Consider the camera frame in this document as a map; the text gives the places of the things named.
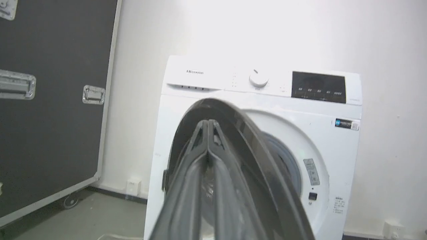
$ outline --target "black road case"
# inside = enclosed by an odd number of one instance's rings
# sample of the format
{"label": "black road case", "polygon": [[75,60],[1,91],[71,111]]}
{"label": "black road case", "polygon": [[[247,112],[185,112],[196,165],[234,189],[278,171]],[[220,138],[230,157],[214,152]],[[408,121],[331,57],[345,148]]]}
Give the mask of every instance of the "black road case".
{"label": "black road case", "polygon": [[121,7],[16,2],[0,1],[0,227],[100,178]]}

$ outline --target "hisense logo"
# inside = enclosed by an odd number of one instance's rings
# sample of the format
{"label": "hisense logo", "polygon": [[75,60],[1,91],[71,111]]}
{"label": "hisense logo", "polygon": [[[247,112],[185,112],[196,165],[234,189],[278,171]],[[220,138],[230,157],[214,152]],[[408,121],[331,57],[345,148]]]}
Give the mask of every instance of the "hisense logo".
{"label": "hisense logo", "polygon": [[203,74],[203,72],[200,72],[200,71],[194,71],[194,70],[187,70],[187,73]]}

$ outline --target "washing machine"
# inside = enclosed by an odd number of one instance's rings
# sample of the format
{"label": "washing machine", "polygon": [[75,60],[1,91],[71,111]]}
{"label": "washing machine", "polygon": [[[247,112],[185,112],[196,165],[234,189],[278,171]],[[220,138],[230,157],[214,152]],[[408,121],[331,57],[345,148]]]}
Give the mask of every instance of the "washing machine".
{"label": "washing machine", "polygon": [[144,236],[165,198],[177,127],[198,100],[215,98],[245,112],[281,159],[317,240],[340,240],[350,200],[362,116],[355,73],[169,57],[160,98]]}

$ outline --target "wall socket box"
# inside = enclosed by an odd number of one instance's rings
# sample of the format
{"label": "wall socket box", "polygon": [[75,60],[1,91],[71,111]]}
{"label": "wall socket box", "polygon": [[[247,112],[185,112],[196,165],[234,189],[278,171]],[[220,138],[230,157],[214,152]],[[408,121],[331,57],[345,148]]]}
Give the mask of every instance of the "wall socket box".
{"label": "wall socket box", "polygon": [[140,179],[128,179],[126,182],[126,195],[138,196],[140,187]]}
{"label": "wall socket box", "polygon": [[405,226],[394,220],[384,222],[383,236],[385,239],[403,240],[405,235]]}

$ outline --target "qr code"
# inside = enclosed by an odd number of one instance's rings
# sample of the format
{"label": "qr code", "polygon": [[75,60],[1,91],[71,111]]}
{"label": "qr code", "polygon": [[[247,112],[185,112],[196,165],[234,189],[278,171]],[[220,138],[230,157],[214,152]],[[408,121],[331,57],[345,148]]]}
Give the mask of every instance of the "qr code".
{"label": "qr code", "polygon": [[359,130],[359,125],[360,125],[360,123],[358,123],[358,122],[352,122],[351,123],[351,130],[355,130],[355,131],[358,131]]}

